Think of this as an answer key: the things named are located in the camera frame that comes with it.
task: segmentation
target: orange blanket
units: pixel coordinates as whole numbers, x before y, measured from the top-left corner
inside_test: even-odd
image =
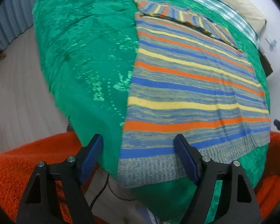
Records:
[[[15,221],[18,207],[28,180],[39,161],[53,164],[76,155],[81,144],[74,132],[54,135],[0,154],[0,205]],[[90,181],[82,186],[86,191]],[[56,184],[63,219],[71,223],[69,211],[64,202],[62,186]],[[97,223],[106,223],[94,217]]]
[[[26,184],[39,161],[53,164],[76,155],[81,144],[74,132],[51,136],[0,154],[0,205],[15,221]],[[87,190],[90,182],[82,186]],[[60,208],[65,221],[71,223],[69,211],[57,185]],[[264,174],[255,188],[262,217],[265,218],[280,200],[280,133],[271,132]],[[97,223],[105,223],[95,217]]]

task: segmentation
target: silver screw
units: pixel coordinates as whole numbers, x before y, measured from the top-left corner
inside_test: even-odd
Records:
[[[239,161],[234,161],[234,166],[239,167],[241,164]]]
[[[211,159],[208,156],[203,156],[202,157],[203,161],[209,162]]]
[[[69,156],[68,158],[67,158],[67,161],[68,162],[74,162],[76,160],[76,158],[74,157],[74,156]]]
[[[44,162],[44,161],[40,161],[40,162],[37,164],[38,167],[43,167],[44,165],[45,165],[45,162]]]

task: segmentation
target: cord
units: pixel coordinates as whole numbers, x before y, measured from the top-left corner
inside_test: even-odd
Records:
[[[99,198],[99,196],[103,193],[103,191],[105,190],[105,188],[107,187],[107,184],[109,183],[109,176],[110,174],[107,175],[107,179],[106,179],[106,182],[105,182],[105,185],[104,187],[101,189],[101,191],[96,195],[96,197],[94,197],[93,201],[91,202],[89,208],[90,210],[92,210],[92,207],[94,205],[94,203],[96,202],[96,200]]]
[[[123,198],[118,197],[118,196],[113,192],[113,190],[110,188],[109,181],[108,181],[108,187],[109,187],[109,190],[111,191],[111,193],[114,194],[114,196],[115,196],[117,199],[124,200],[124,201],[135,201],[135,200],[136,200],[136,199],[133,199],[133,200],[126,200],[126,199],[123,199]]]

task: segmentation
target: green satin fabric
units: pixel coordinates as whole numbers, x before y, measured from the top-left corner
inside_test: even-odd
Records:
[[[266,77],[251,41],[223,17],[193,0],[162,1],[189,6],[227,27],[253,64],[269,105]],[[41,68],[56,106],[69,119],[82,145],[87,145],[95,133],[103,136],[104,151],[99,163],[113,177],[117,175],[138,47],[135,12],[132,0],[38,0],[33,9]],[[265,153],[266,146],[239,159],[253,185],[262,174]],[[133,193],[155,215],[175,223],[187,209],[194,191],[195,186],[184,178],[142,186]],[[217,203],[215,194],[210,218]]]

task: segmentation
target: beige pillow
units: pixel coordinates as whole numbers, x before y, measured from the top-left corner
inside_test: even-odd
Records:
[[[242,14],[257,34],[266,25],[266,17],[250,0],[223,0]]]

